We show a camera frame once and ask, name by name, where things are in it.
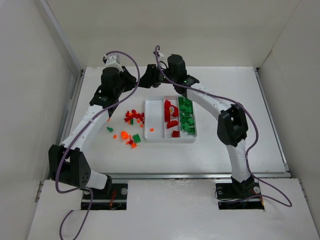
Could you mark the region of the red arch lego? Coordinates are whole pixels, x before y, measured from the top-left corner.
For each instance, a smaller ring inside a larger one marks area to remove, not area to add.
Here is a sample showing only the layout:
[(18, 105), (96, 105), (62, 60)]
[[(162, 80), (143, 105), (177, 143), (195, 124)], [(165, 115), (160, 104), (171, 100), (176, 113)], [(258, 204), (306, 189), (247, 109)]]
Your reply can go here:
[(166, 127), (167, 127), (167, 129), (170, 129), (170, 128), (177, 126), (178, 124), (179, 124), (179, 122), (177, 120), (171, 120), (171, 121), (167, 122)]

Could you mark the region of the red flower print lego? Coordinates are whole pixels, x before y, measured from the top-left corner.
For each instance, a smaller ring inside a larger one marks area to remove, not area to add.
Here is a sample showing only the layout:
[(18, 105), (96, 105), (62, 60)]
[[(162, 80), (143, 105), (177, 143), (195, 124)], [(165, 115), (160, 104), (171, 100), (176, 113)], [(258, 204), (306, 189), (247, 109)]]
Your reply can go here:
[(179, 116), (179, 109), (173, 105), (169, 100), (164, 101), (164, 122), (168, 123), (173, 118)]

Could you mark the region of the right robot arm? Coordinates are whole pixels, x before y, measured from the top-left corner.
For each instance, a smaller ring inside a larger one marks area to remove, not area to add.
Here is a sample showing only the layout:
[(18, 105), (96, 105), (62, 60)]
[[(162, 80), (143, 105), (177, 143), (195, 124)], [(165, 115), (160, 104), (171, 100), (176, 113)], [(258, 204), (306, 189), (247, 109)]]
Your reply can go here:
[(217, 120), (217, 136), (226, 146), (231, 163), (231, 198), (243, 197), (254, 182), (245, 158), (249, 127), (244, 110), (232, 99), (207, 92), (198, 79), (187, 73), (182, 56), (170, 55), (167, 68), (162, 69), (160, 61), (164, 55), (158, 50), (153, 54), (156, 64), (147, 66), (139, 86), (156, 88), (160, 84), (172, 84), (178, 94), (198, 104)]

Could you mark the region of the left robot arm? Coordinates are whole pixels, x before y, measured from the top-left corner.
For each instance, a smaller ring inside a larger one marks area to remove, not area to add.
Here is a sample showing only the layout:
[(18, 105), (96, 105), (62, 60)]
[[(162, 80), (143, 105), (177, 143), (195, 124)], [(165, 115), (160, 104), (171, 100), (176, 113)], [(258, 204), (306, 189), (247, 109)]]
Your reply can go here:
[(89, 102), (83, 119), (60, 144), (48, 151), (50, 178), (74, 189), (97, 189), (110, 192), (112, 178), (91, 169), (84, 152), (102, 125), (112, 116), (122, 93), (136, 87), (136, 78), (124, 67), (106, 67), (101, 84)]

